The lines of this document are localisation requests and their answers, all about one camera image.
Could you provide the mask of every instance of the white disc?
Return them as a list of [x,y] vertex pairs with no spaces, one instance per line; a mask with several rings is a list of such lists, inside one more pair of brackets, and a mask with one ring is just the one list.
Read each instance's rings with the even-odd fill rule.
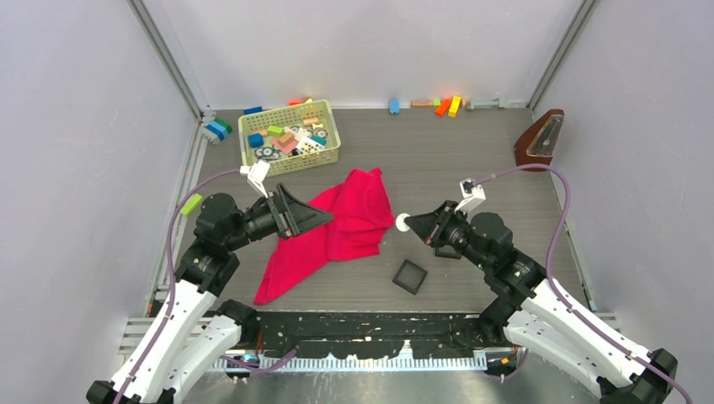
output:
[[409,226],[407,226],[407,223],[404,223],[404,219],[407,219],[409,216],[410,214],[408,213],[400,213],[399,216],[397,216],[397,230],[401,232],[407,232],[411,230]]

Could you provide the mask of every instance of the plastic basket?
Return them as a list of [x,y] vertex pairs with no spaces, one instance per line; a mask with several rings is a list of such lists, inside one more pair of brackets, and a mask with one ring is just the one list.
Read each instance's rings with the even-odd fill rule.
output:
[[240,136],[239,142],[243,165],[252,166],[258,160],[253,153],[253,148],[248,145],[248,136],[259,130],[267,129],[270,125],[280,127],[302,125],[303,120],[316,117],[324,125],[323,129],[328,132],[325,150],[300,156],[283,157],[280,160],[272,161],[270,162],[268,177],[337,162],[340,145],[339,133],[337,132],[330,103],[322,99],[307,104],[298,104],[241,116],[238,119],[238,135]]

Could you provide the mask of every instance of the wall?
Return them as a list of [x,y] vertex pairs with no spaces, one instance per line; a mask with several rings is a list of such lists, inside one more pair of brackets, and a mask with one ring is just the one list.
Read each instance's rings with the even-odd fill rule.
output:
[[146,308],[194,118],[126,2],[2,2],[0,44],[0,401],[83,402]]
[[161,0],[148,4],[213,109],[291,98],[386,106],[461,93],[526,104],[579,2]]
[[705,1],[601,2],[536,111],[565,110],[553,164],[599,306],[673,352],[695,402],[714,394],[712,15]]

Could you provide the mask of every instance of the red towel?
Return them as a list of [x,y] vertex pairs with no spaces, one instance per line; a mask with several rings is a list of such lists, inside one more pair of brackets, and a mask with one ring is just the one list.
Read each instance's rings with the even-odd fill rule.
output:
[[334,220],[299,237],[278,240],[255,305],[277,299],[330,261],[379,254],[384,233],[394,225],[379,168],[353,170],[344,183],[322,192],[310,205],[332,213]]

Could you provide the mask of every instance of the bright green block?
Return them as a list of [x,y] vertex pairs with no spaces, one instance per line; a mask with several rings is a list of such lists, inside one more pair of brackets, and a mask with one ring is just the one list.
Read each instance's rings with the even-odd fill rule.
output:
[[283,128],[275,125],[268,126],[268,136],[282,136]]
[[233,128],[232,128],[232,127],[228,124],[228,122],[226,122],[225,120],[222,120],[221,118],[215,118],[214,121],[215,121],[218,125],[223,126],[224,128],[226,128],[226,130],[228,131],[228,133],[233,132]]
[[186,202],[183,208],[181,208],[181,215],[188,216],[196,209],[196,206],[200,205],[203,200],[203,196],[200,194],[193,194]]

